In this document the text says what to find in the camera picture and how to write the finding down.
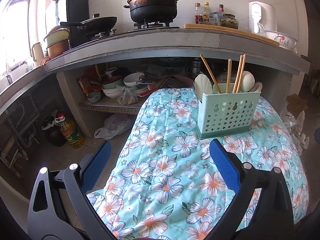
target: wooden chopstick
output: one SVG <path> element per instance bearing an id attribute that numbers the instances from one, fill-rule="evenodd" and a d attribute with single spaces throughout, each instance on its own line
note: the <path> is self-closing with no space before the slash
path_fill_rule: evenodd
<path id="1" fill-rule="evenodd" d="M 242 55 L 240 55 L 240 60 L 239 60 L 239 66 L 238 66 L 237 77 L 236 77 L 235 84 L 234 84 L 234 86 L 233 86 L 232 93 L 235 93 L 235 92 L 236 92 L 236 90 L 237 90 L 237 87 L 238 87 L 239 75 L 240 75 L 241 67 L 242 67 L 242 58 L 243 58 L 243 56 L 242 56 Z"/>
<path id="2" fill-rule="evenodd" d="M 230 79 L 231 79 L 231 64 L 232 64 L 232 60 L 228 59 L 228 76 L 227 76 L 226 94 L 229 92 Z"/>
<path id="3" fill-rule="evenodd" d="M 243 54 L 243 57 L 242 57 L 242 66 L 241 66 L 239 82 L 238 82 L 238 85 L 237 85 L 236 93 L 239 93 L 240 84 L 241 84 L 241 80 L 242 80 L 242 74 L 243 74 L 243 70 L 244 70 L 244 63 L 245 63 L 245 54 Z"/>
<path id="4" fill-rule="evenodd" d="M 200 57 L 201 57 L 203 63 L 205 64 L 205 66 L 206 66 L 206 68 L 207 68 L 207 70 L 208 70 L 208 72 L 209 72 L 214 84 L 216 85 L 217 91 L 219 92 L 219 94 L 222 94 L 222 92 L 220 90 L 220 87 L 218 85 L 218 82 L 216 81 L 216 79 L 215 79 L 215 77 L 214 77 L 214 75 L 213 75 L 213 73 L 212 73 L 207 61 L 205 60 L 205 58 L 204 58 L 204 56 L 202 54 L 200 54 Z"/>

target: jar of pickles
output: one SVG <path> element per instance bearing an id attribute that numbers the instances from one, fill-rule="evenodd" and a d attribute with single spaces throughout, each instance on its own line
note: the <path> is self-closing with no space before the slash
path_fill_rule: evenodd
<path id="1" fill-rule="evenodd" d="M 234 16 L 233 14 L 225 13 L 223 15 L 223 18 L 220 20 L 220 25 L 222 27 L 238 29 L 239 21 L 236 19 L 236 16 Z"/>

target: cooking oil bottle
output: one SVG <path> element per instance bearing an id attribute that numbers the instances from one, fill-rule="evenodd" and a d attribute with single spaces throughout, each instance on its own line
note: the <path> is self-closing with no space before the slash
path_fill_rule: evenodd
<path id="1" fill-rule="evenodd" d="M 75 122 L 72 119 L 65 118 L 63 114 L 58 114 L 58 118 L 55 118 L 55 122 L 60 126 L 61 133 L 73 149 L 78 149 L 83 145 L 84 138 L 81 132 L 78 131 Z"/>

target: floral tablecloth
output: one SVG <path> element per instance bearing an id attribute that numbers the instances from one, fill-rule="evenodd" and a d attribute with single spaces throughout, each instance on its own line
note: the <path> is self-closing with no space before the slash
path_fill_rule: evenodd
<path id="1" fill-rule="evenodd" d="M 117 238 L 201 240 L 223 215 L 235 193 L 210 157 L 213 138 L 196 134 L 197 116 L 190 88 L 158 90 L 142 106 L 106 186 L 88 195 Z M 287 129 L 263 98 L 251 128 L 218 140 L 257 169 L 279 167 L 299 221 L 308 206 L 307 179 Z M 248 225 L 260 192 L 255 190 L 239 228 Z"/>

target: silver screw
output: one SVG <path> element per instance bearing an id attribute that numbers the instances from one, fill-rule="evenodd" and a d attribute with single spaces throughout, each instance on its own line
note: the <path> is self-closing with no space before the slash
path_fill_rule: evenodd
<path id="1" fill-rule="evenodd" d="M 281 169 L 279 169 L 278 167 L 275 167 L 274 171 L 275 173 L 281 173 Z"/>
<path id="2" fill-rule="evenodd" d="M 41 174 L 45 174 L 47 171 L 48 171 L 47 167 L 43 167 L 43 168 L 40 169 L 40 173 Z"/>
<path id="3" fill-rule="evenodd" d="M 252 168 L 252 165 L 250 163 L 244 163 L 243 167 L 247 170 L 250 170 Z"/>
<path id="4" fill-rule="evenodd" d="M 72 163 L 69 166 L 69 169 L 72 170 L 72 171 L 75 170 L 76 168 L 78 168 L 78 164 L 76 164 L 76 163 Z"/>

